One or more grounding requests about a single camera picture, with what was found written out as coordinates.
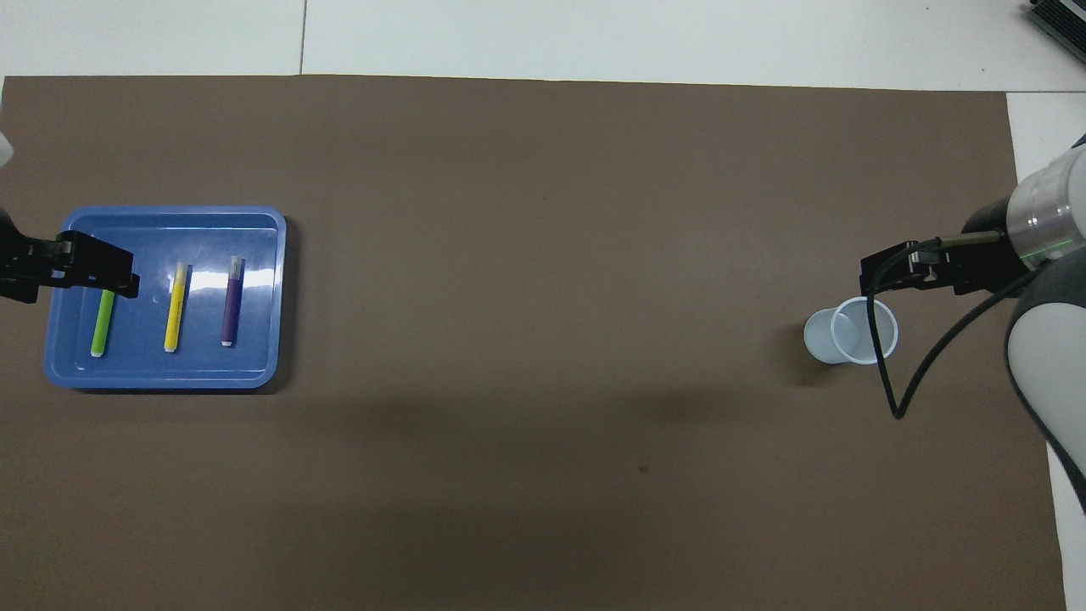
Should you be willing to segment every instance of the white plastic cup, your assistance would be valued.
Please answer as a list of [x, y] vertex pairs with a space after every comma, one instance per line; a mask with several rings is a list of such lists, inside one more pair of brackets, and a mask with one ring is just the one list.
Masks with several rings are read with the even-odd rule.
[[[886, 304], [875, 300], [875, 329], [883, 347], [883, 358], [897, 347], [897, 319]], [[873, 366], [875, 348], [868, 326], [866, 296], [854, 296], [836, 308], [819, 310], [804, 327], [804, 343], [811, 356], [831, 366], [856, 364]]]

